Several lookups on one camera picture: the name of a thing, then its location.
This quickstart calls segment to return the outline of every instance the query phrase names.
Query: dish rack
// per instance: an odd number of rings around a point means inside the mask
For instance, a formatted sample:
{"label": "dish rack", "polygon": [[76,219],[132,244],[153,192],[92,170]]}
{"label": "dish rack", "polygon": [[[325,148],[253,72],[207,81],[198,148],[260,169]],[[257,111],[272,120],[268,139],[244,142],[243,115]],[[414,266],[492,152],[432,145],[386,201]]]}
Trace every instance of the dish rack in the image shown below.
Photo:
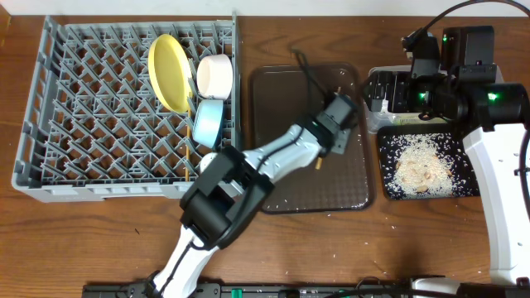
{"label": "dish rack", "polygon": [[[151,43],[173,35],[192,69],[191,117],[164,108],[147,70]],[[221,143],[241,149],[239,29],[228,21],[71,24],[47,17],[41,35],[12,175],[16,190],[43,202],[99,201],[119,196],[179,199],[211,152],[193,141],[203,99],[196,69],[226,54],[234,84],[224,101]],[[232,186],[221,187],[232,196]]]}

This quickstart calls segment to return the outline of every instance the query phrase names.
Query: wooden table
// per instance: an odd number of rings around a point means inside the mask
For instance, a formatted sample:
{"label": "wooden table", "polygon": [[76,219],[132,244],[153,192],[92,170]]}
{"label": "wooden table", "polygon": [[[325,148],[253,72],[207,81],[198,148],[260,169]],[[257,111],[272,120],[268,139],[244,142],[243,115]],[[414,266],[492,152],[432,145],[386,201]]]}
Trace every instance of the wooden table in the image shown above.
{"label": "wooden table", "polygon": [[[183,17],[58,17],[73,22],[146,22]],[[205,19],[187,17],[186,19]],[[426,17],[241,17],[243,120],[248,75],[261,65],[345,61],[365,76],[407,63],[399,38]],[[10,184],[43,17],[13,17],[0,48],[0,296],[79,297],[88,282],[126,282],[162,269],[179,237],[178,201],[109,199],[43,204]],[[449,18],[444,26],[495,26],[495,61],[507,81],[530,88],[530,26],[517,18]],[[377,168],[377,161],[372,161]],[[259,214],[203,276],[225,282],[355,283],[443,274],[489,281],[489,243],[479,198],[390,202],[378,194],[363,212]]]}

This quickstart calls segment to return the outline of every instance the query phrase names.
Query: white bowl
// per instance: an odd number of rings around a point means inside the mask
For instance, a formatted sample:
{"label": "white bowl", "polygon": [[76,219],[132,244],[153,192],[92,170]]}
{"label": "white bowl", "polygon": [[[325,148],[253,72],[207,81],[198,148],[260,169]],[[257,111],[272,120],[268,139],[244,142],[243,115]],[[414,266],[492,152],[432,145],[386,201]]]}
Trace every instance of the white bowl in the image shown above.
{"label": "white bowl", "polygon": [[227,55],[209,55],[197,69],[197,88],[205,98],[227,99],[232,91],[234,72]]}

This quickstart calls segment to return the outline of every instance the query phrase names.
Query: black tray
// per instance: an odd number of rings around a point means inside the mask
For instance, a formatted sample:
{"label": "black tray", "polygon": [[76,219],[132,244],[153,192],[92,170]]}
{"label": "black tray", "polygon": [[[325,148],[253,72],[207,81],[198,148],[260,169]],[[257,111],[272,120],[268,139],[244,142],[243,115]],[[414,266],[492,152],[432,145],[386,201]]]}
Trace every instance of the black tray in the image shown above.
{"label": "black tray", "polygon": [[[354,98],[358,75],[352,65],[325,64],[311,67],[326,89],[341,87]],[[261,147],[283,135],[307,110],[307,82],[298,66],[266,66],[250,79],[253,113],[253,147]],[[311,91],[312,112],[322,109],[323,96]],[[286,176],[265,201],[270,214],[311,211],[361,210],[373,201],[375,184],[364,109],[359,106],[359,125],[349,135],[344,155],[330,153],[320,170],[315,165]]]}
{"label": "black tray", "polygon": [[383,179],[383,189],[385,196],[389,199],[419,199],[419,198],[403,198],[401,190],[395,191],[387,187],[387,184],[393,180],[397,160],[393,159],[393,154],[399,149],[398,145],[390,145],[393,136],[399,135],[427,135],[431,133],[444,133],[447,137],[439,141],[438,144],[449,140],[448,148],[445,150],[440,146],[438,153],[441,155],[449,155],[455,158],[455,162],[450,171],[455,178],[465,180],[465,183],[459,184],[461,188],[453,188],[453,197],[466,197],[480,195],[479,184],[477,182],[475,173],[469,157],[464,153],[464,145],[462,141],[455,137],[455,129],[450,124],[420,124],[420,125],[403,125],[382,127],[378,131],[377,146],[379,154],[379,168]]}

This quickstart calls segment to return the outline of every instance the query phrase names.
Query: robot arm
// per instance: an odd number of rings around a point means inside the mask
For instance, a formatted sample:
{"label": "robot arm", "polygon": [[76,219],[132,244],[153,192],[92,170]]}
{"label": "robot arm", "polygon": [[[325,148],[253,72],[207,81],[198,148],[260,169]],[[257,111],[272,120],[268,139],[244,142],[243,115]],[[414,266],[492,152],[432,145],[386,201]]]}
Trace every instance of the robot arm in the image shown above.
{"label": "robot arm", "polygon": [[495,285],[516,285],[519,277],[530,276],[530,221],[517,171],[525,131],[522,124],[504,124],[494,132],[477,128],[464,138],[479,182]]}
{"label": "robot arm", "polygon": [[[327,155],[356,111],[350,98],[335,94],[325,111],[292,125],[275,141],[251,151],[227,147],[219,153],[181,201],[181,237],[166,267],[153,279],[155,292],[188,297],[214,252],[244,231],[273,184]],[[218,187],[222,180],[245,189],[243,199],[235,202],[227,196]]]}

